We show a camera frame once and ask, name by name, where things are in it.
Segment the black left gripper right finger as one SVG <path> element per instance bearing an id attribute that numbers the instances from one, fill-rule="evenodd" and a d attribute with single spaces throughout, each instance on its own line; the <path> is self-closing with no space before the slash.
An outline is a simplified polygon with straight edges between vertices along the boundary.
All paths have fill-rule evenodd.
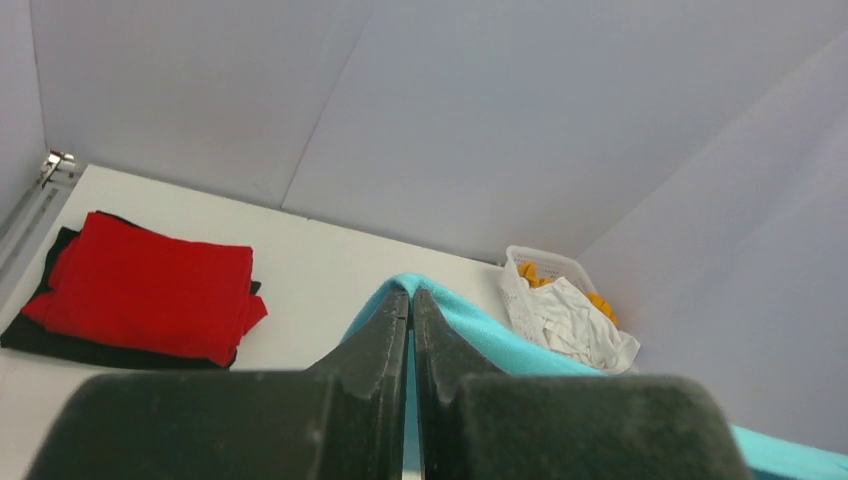
<path id="1" fill-rule="evenodd" d="M 725 417 L 667 376 L 515 376 L 413 300 L 426 479 L 748 479 Z"/>

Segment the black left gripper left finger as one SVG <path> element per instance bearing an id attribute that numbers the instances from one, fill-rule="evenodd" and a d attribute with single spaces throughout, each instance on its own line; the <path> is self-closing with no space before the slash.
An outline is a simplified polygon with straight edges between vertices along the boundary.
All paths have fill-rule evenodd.
<path id="1" fill-rule="evenodd" d="M 31 479 L 398 479 L 409 299 L 389 291 L 303 371 L 104 374 L 68 399 Z"/>

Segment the turquoise polo shirt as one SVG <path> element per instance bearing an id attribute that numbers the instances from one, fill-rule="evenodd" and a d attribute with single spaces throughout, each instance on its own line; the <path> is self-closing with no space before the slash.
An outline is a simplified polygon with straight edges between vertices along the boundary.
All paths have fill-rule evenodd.
<path id="1" fill-rule="evenodd" d="M 597 369 L 558 355 L 514 334 L 487 313 L 432 279 L 403 273 L 387 279 L 367 300 L 342 337 L 351 339 L 394 288 L 433 296 L 447 323 L 470 345 L 508 374 L 519 376 L 601 376 Z M 735 441 L 757 479 L 845 479 L 847 456 L 733 425 Z"/>

